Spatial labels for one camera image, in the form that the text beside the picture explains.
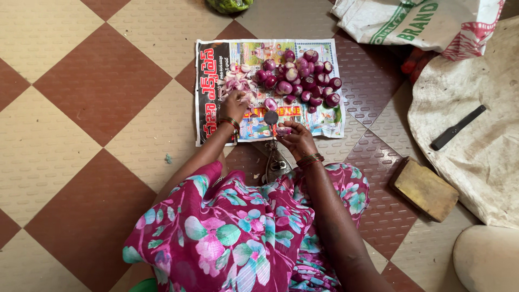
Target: plastic bag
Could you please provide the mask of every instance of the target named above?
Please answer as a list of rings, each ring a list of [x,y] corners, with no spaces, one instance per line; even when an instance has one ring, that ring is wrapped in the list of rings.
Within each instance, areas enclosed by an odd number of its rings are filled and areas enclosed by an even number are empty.
[[[230,14],[248,9],[253,0],[207,0],[207,2],[218,12]]]
[[[411,44],[457,61],[483,55],[503,5],[503,0],[337,0],[332,13],[359,43]]]

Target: pink floral saree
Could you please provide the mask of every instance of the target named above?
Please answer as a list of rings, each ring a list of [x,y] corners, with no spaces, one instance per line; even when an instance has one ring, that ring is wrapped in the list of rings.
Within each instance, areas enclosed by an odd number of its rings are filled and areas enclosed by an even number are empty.
[[[359,226],[369,184],[349,164],[326,169]],[[276,182],[247,187],[244,173],[220,177],[205,165],[148,210],[122,251],[127,263],[146,262],[159,291],[342,290],[312,224],[306,178],[297,168]]]

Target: knife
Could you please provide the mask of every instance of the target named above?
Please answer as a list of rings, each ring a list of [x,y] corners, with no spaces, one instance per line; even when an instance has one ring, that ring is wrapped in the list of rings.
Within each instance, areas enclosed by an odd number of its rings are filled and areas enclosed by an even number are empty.
[[[471,121],[473,121],[477,116],[479,116],[482,112],[486,110],[484,105],[480,105],[472,111],[468,116],[464,117],[458,124],[453,127],[449,127],[443,132],[438,138],[436,138],[431,143],[431,148],[435,151],[440,150],[445,144],[447,144],[456,134],[458,134],[461,129],[465,128]]]

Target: green container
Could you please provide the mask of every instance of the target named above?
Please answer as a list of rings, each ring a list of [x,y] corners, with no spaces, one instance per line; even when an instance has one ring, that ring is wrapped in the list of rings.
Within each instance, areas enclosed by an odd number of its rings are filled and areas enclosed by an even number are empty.
[[[252,5],[253,0],[207,0],[218,12],[230,14],[243,11]]]

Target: floor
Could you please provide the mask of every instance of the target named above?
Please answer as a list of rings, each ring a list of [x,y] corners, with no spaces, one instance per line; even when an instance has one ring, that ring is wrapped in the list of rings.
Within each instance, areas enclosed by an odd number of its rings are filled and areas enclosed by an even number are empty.
[[[317,145],[326,162],[370,177],[360,231],[377,270],[396,291],[466,291],[452,246],[479,221],[458,204],[430,222],[387,187],[402,157],[427,163],[407,126],[412,86],[386,47],[338,30],[332,6],[263,0],[230,17],[203,0],[2,1],[3,290],[124,291],[122,243],[195,151],[196,39],[334,38],[349,115],[344,138]],[[260,183],[264,153],[262,143],[225,149],[250,184]]]

